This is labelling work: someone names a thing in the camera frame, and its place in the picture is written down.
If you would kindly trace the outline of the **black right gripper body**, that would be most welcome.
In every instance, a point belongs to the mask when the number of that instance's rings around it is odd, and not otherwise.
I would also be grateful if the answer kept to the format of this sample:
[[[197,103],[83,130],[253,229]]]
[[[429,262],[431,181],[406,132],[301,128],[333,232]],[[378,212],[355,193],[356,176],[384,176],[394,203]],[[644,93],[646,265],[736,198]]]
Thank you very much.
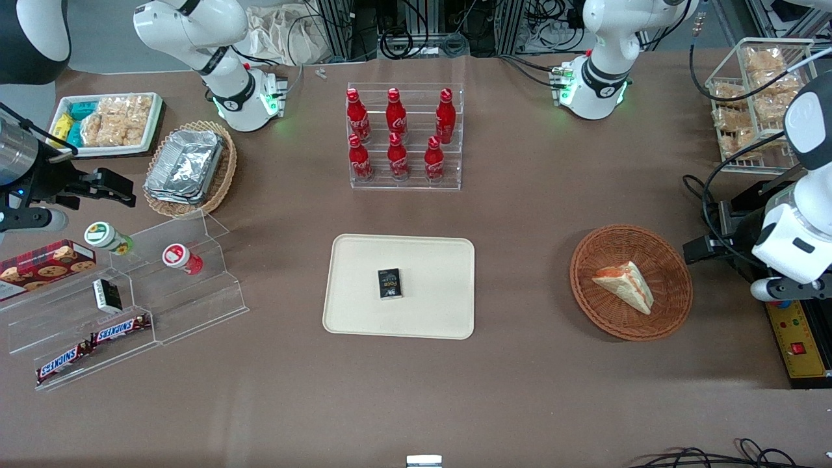
[[[23,157],[25,171],[9,174],[2,169],[2,207],[28,208],[33,203],[59,205],[76,211],[84,193],[84,172],[64,158],[51,146],[36,150],[16,150],[14,156]]]

